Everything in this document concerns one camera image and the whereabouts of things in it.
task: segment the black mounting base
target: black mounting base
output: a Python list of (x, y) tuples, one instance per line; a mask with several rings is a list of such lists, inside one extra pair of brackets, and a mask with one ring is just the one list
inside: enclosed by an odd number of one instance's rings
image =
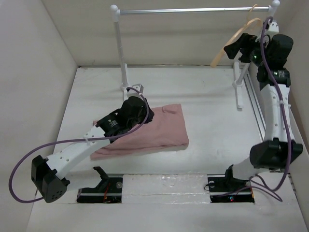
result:
[(233, 192), (246, 186), (248, 180), (238, 180), (233, 177), (233, 165), (231, 165), (222, 176), (209, 175), (208, 184), (209, 192)]
[(78, 203), (121, 203), (122, 175), (109, 175), (105, 188), (82, 188), (78, 191)]
[(211, 203), (254, 203), (254, 198), (252, 194), (246, 195), (230, 195), (230, 196), (220, 196), (220, 195), (211, 195)]

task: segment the white wall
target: white wall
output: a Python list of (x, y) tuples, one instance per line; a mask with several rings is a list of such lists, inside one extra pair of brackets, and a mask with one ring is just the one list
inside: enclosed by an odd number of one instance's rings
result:
[[(79, 65), (119, 64), (110, 5), (119, 9), (268, 6), (272, 0), (42, 0)], [(281, 0), (277, 18), (288, 22), (295, 0)], [(265, 18), (266, 13), (252, 16)], [(128, 64), (209, 65), (246, 22), (247, 13), (130, 15), (120, 18)], [(231, 64), (225, 58), (222, 65)]]
[[(293, 38), (294, 46), (288, 57), (286, 68), (291, 74), (291, 109), (295, 116), (300, 133), (304, 139), (304, 144), (309, 150), (309, 75), (308, 75), (308, 54), (309, 54), (309, 1), (298, 1), (298, 11), (291, 22), (283, 28), (282, 33)], [(309, 187), (304, 185), (308, 183), (309, 161), (300, 157), (291, 165), (291, 174), (298, 188), (302, 203), (301, 208), (305, 217), (309, 218)]]
[[(0, 231), (22, 232), (32, 205), (10, 196), (9, 175), (28, 151), (56, 140), (77, 66), (40, 0), (4, 1), (0, 31)], [(27, 200), (35, 193), (30, 164), (14, 179)]]

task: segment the metal hanging rod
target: metal hanging rod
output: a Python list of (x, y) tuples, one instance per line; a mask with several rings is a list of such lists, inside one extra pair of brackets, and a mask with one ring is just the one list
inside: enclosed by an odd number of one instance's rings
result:
[[(169, 13), (205, 13), (205, 12), (249, 12), (252, 7), (215, 7), (215, 8), (191, 8), (191, 9), (162, 9), (162, 10), (120, 10), (120, 15), (146, 15), (146, 14), (169, 14)], [(268, 12), (269, 6), (254, 7), (253, 12)]]

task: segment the white panel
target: white panel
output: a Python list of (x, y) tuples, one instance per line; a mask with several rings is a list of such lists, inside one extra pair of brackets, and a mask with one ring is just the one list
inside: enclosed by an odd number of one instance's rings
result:
[[(0, 230), (22, 232), (32, 204), (10, 196), (9, 175), (28, 151), (56, 139), (77, 66), (40, 0), (0, 2)], [(30, 164), (14, 178), (25, 200), (35, 194)]]
[[(74, 59), (80, 65), (119, 64), (110, 6), (120, 10), (241, 7), (272, 0), (42, 0)], [(294, 13), (294, 0), (282, 0), (281, 27)], [(209, 65), (222, 46), (246, 23), (247, 13), (130, 15), (120, 17), (128, 64)], [(266, 13), (251, 16), (265, 18)], [(231, 64), (224, 58), (221, 65)]]
[(206, 174), (124, 175), (122, 203), (204, 204), (210, 203)]

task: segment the cable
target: cable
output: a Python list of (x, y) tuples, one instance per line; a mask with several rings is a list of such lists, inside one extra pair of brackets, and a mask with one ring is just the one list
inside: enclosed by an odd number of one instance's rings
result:
[[(139, 92), (137, 89), (135, 88), (132, 88), (132, 87), (128, 87), (126, 88), (127, 91), (129, 90), (133, 90), (135, 92), (137, 92), (140, 97), (142, 98), (142, 100), (144, 101), (145, 103), (145, 107), (146, 107), (146, 117), (145, 119), (142, 121), (141, 124), (139, 124), (136, 128), (128, 131), (127, 133), (124, 133), (124, 134), (120, 134), (120, 135), (115, 135), (115, 136), (110, 136), (110, 137), (99, 137), (99, 138), (89, 138), (88, 140), (89, 141), (98, 141), (98, 140), (107, 140), (107, 139), (118, 139), (118, 138), (121, 138), (121, 137), (124, 137), (124, 136), (127, 136), (129, 134), (132, 134), (133, 132), (137, 131), (139, 128), (142, 127), (142, 125), (146, 122), (147, 118), (148, 118), (148, 115), (149, 115), (149, 105), (147, 103), (147, 100), (144, 98), (144, 96), (142, 95), (141, 92)], [(13, 190), (13, 177), (18, 169), (18, 167), (25, 161), (26, 158), (28, 158), (30, 155), (32, 155), (34, 152), (44, 148), (44, 147), (47, 147), (47, 146), (52, 146), (52, 145), (56, 145), (56, 144), (65, 144), (65, 143), (81, 143), (81, 142), (86, 142), (86, 139), (68, 139), (68, 140), (62, 140), (62, 141), (56, 141), (56, 142), (51, 142), (51, 143), (47, 143), (47, 144), (43, 144), (35, 149), (33, 149), (32, 151), (28, 152), (16, 165), (15, 167), (13, 168), (12, 172), (11, 172), (11, 175), (10, 175), (10, 178), (9, 178), (9, 191), (10, 191), (10, 194), (11, 196), (18, 202), (20, 203), (33, 203), (33, 202), (37, 202), (37, 201), (40, 201), (43, 199), (43, 197), (41, 198), (37, 198), (37, 199), (33, 199), (33, 200), (29, 200), (29, 201), (25, 201), (25, 200), (22, 200), (20, 199), (19, 197), (16, 196), (16, 194), (14, 193), (14, 190)]]
[(219, 196), (220, 197), (225, 197), (225, 196), (229, 196), (229, 195), (232, 195), (232, 194), (235, 194), (235, 193), (238, 194), (239, 192), (241, 192), (241, 191), (243, 191), (245, 189), (254, 189), (254, 188), (258, 189), (258, 190), (260, 190), (260, 191), (262, 191), (262, 192), (264, 192), (266, 194), (268, 194), (269, 196), (275, 198), (279, 202), (283, 201), (282, 198), (278, 194), (272, 195), (270, 192), (267, 192), (265, 189), (257, 187), (257, 186), (246, 186), (246, 187), (240, 188), (240, 189), (238, 189), (238, 190), (236, 190), (234, 192), (228, 192), (228, 193), (225, 193), (225, 194), (222, 194), (222, 195), (219, 195)]
[(209, 185), (208, 185), (208, 184), (204, 186), (204, 190), (207, 191), (207, 192), (210, 192), (209, 189), (206, 189), (206, 187), (209, 188)]
[(254, 180), (251, 180), (252, 178), (250, 178), (250, 181), (251, 181), (252, 183), (256, 184), (256, 185), (259, 185), (259, 186), (261, 186), (261, 187), (266, 188), (266, 189), (267, 189), (268, 191), (270, 191), (272, 194), (276, 195), (279, 199), (281, 199), (280, 202), (283, 201), (282, 198), (281, 198), (275, 191), (273, 191), (270, 187), (268, 187), (268, 185), (266, 184), (265, 180), (264, 180), (261, 176), (256, 175), (256, 177), (260, 178), (260, 180), (262, 181), (263, 184), (260, 184), (260, 183), (255, 182)]
[(267, 44), (269, 44), (269, 42), (271, 41), (270, 35), (264, 35), (264, 37), (268, 37), (268, 41), (266, 41)]
[(107, 186), (107, 188), (106, 188), (106, 191), (105, 191), (105, 193), (104, 193), (104, 199), (103, 199), (103, 203), (105, 203), (105, 200), (107, 199), (107, 196), (106, 196), (106, 194), (107, 194), (107, 192), (108, 192), (108, 189), (109, 189), (109, 187), (111, 186), (111, 183), (109, 183), (108, 184), (108, 186)]
[[(279, 87), (275, 77), (273, 76), (273, 74), (272, 74), (272, 72), (271, 72), (271, 70), (270, 70), (270, 68), (267, 64), (266, 57), (265, 57), (265, 50), (264, 50), (264, 46), (263, 46), (266, 26), (267, 26), (268, 22), (270, 21), (270, 23), (271, 23), (272, 20), (273, 20), (273, 17), (268, 17), (266, 19), (266, 21), (264, 22), (264, 25), (263, 25), (263, 29), (262, 29), (262, 33), (261, 33), (261, 41), (260, 41), (261, 55), (262, 55), (263, 64), (264, 64), (264, 66), (267, 70), (267, 73), (268, 73), (271, 81), (274, 83), (274, 86), (275, 86), (276, 91), (277, 91), (278, 96), (279, 96), (279, 100), (280, 100), (280, 102), (283, 102), (283, 96), (282, 96), (280, 87)], [(287, 122), (287, 119), (286, 119), (284, 104), (280, 103), (280, 108), (281, 108), (283, 123), (284, 123), (285, 131), (286, 131), (286, 137), (287, 137), (287, 143), (288, 143), (288, 155), (287, 155), (285, 170), (284, 170), (282, 179), (280, 180), (279, 184), (274, 189), (272, 189), (273, 191), (277, 191), (278, 189), (281, 188), (286, 176), (288, 175), (289, 167), (290, 167), (290, 163), (291, 163), (291, 156), (292, 156), (292, 141), (291, 141), (289, 125), (288, 125), (288, 122)]]

